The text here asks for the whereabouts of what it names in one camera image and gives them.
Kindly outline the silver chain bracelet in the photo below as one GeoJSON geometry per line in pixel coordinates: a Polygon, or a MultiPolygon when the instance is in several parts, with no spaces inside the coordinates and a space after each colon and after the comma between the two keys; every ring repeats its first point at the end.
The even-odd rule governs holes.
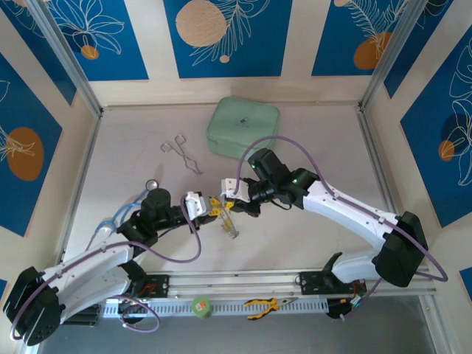
{"type": "MultiPolygon", "coordinates": [[[[226,207],[225,207],[225,209],[224,209],[223,212],[226,212],[226,213],[229,215],[229,217],[231,217],[231,216],[230,216],[230,212],[228,212],[228,211],[226,210],[226,207]]],[[[222,218],[221,215],[219,216],[219,218],[221,219],[221,226],[222,226],[222,228],[223,228],[223,218],[222,218]]],[[[223,228],[223,230],[230,236],[231,239],[235,239],[235,238],[239,235],[239,231],[236,229],[233,220],[232,220],[232,228],[231,228],[230,230],[225,230],[225,229],[223,228]]]]}

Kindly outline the blue stethoscope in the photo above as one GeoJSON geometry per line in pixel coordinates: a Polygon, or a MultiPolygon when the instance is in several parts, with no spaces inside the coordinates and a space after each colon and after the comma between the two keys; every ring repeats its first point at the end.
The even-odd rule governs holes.
{"type": "Polygon", "coordinates": [[[94,242],[95,237],[99,234],[100,231],[106,230],[108,235],[111,235],[113,232],[117,230],[119,226],[121,226],[124,222],[126,217],[130,214],[130,212],[136,208],[140,208],[141,202],[144,200],[144,197],[152,190],[155,190],[159,187],[159,183],[155,179],[150,179],[145,183],[145,189],[141,192],[134,201],[121,206],[115,214],[109,218],[108,220],[104,220],[98,224],[96,229],[94,230],[94,234],[91,236],[90,241],[86,246],[86,251],[88,251],[94,242]]]}

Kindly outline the mint green zip pouch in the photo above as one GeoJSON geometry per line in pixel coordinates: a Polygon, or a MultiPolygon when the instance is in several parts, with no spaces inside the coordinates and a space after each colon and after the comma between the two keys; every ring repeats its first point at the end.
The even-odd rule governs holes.
{"type": "Polygon", "coordinates": [[[276,106],[224,97],[207,126],[207,146],[209,151],[221,156],[248,158],[260,148],[272,149],[275,145],[273,139],[264,140],[254,147],[251,145],[260,138],[277,135],[279,127],[280,111],[276,106]]]}

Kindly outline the green tape roll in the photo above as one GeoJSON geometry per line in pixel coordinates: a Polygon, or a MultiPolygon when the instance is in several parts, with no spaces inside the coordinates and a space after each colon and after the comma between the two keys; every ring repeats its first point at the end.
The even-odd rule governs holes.
{"type": "Polygon", "coordinates": [[[211,302],[206,296],[197,296],[192,301],[191,310],[199,319],[208,319],[212,313],[211,302]]]}

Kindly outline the black ridged block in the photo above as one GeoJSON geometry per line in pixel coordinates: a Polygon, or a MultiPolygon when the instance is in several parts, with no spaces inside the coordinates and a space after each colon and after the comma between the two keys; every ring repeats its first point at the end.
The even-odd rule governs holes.
{"type": "Polygon", "coordinates": [[[100,317],[101,306],[93,305],[69,317],[63,325],[82,325],[93,327],[100,317]]]}

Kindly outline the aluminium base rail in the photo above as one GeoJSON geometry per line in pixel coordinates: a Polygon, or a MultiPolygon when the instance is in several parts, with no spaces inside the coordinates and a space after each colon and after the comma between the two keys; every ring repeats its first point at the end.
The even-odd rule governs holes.
{"type": "MultiPolygon", "coordinates": [[[[173,272],[155,273],[170,276],[168,296],[165,299],[180,301],[206,296],[212,300],[236,300],[263,297],[317,297],[326,299],[350,298],[371,291],[374,296],[422,296],[435,295],[431,280],[415,277],[406,288],[399,288],[386,281],[379,285],[374,280],[357,281],[352,294],[302,295],[299,273],[302,270],[222,272],[173,272]]],[[[77,276],[62,276],[50,283],[56,288],[61,304],[67,308],[93,305],[109,297],[126,294],[131,280],[120,267],[89,280],[77,276]]]]}

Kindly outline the aluminium side rail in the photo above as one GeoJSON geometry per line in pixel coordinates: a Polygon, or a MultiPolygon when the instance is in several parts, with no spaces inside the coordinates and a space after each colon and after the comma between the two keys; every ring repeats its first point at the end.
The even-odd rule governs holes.
{"type": "Polygon", "coordinates": [[[375,144],[373,133],[370,129],[369,123],[364,112],[356,107],[356,116],[358,119],[358,124],[364,138],[364,143],[371,161],[371,165],[375,174],[375,179],[377,181],[381,198],[388,212],[397,212],[395,202],[392,197],[391,190],[384,172],[384,166],[381,161],[378,149],[375,144]]]}
{"type": "Polygon", "coordinates": [[[86,146],[84,159],[80,166],[80,171],[79,171],[79,174],[77,176],[77,180],[74,186],[71,203],[67,210],[66,217],[63,222],[63,227],[61,229],[60,242],[58,244],[57,257],[56,257],[56,260],[58,263],[62,262],[64,254],[66,252],[66,247],[69,242],[70,234],[72,232],[74,218],[77,214],[77,208],[80,202],[80,196],[82,194],[83,186],[86,181],[86,176],[88,173],[91,157],[94,152],[94,146],[97,141],[97,135],[100,130],[102,118],[103,118],[103,111],[101,111],[100,115],[98,116],[97,122],[94,125],[94,130],[92,131],[92,135],[86,146]]]}

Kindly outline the yellow black handled pliers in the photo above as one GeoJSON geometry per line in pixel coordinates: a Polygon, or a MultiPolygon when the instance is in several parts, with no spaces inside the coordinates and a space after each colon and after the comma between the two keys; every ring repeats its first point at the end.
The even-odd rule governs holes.
{"type": "Polygon", "coordinates": [[[271,312],[277,312],[280,308],[297,301],[298,297],[286,297],[286,298],[270,298],[270,299],[250,299],[246,301],[244,305],[246,307],[251,305],[267,305],[268,307],[261,313],[247,316],[249,321],[256,321],[263,318],[271,312]]]}

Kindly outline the blue floral wall panel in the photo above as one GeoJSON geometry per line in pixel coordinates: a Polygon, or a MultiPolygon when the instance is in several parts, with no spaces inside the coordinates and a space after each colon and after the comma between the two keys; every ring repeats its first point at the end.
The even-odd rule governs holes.
{"type": "Polygon", "coordinates": [[[279,77],[293,0],[163,0],[181,79],[279,77]]]}
{"type": "Polygon", "coordinates": [[[0,8],[56,85],[65,101],[71,105],[77,88],[33,18],[26,0],[0,0],[0,8]]]}
{"type": "Polygon", "coordinates": [[[400,121],[437,219],[472,212],[472,26],[400,121]]]}
{"type": "Polygon", "coordinates": [[[62,127],[0,53],[0,226],[27,234],[62,127]]]}
{"type": "Polygon", "coordinates": [[[428,0],[383,84],[392,99],[454,0],[428,0]]]}
{"type": "Polygon", "coordinates": [[[370,75],[409,0],[332,0],[314,77],[370,75]]]}
{"type": "Polygon", "coordinates": [[[48,0],[46,6],[88,80],[148,79],[125,0],[48,0]]]}

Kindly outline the aluminium frame post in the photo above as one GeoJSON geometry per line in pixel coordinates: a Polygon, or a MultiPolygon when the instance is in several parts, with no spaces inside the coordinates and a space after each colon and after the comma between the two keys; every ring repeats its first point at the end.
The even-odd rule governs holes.
{"type": "Polygon", "coordinates": [[[392,33],[389,43],[378,61],[378,65],[373,71],[367,88],[359,102],[359,108],[362,113],[367,110],[376,92],[383,85],[386,76],[397,60],[427,1],[428,0],[408,0],[406,2],[405,12],[400,17],[398,25],[392,33]]]}
{"type": "Polygon", "coordinates": [[[44,34],[62,67],[66,70],[68,76],[71,78],[78,92],[84,99],[86,105],[93,115],[100,119],[103,115],[103,107],[100,105],[99,100],[89,84],[88,78],[82,70],[59,26],[55,22],[52,14],[44,4],[44,1],[25,1],[32,17],[35,19],[35,22],[44,34]]]}

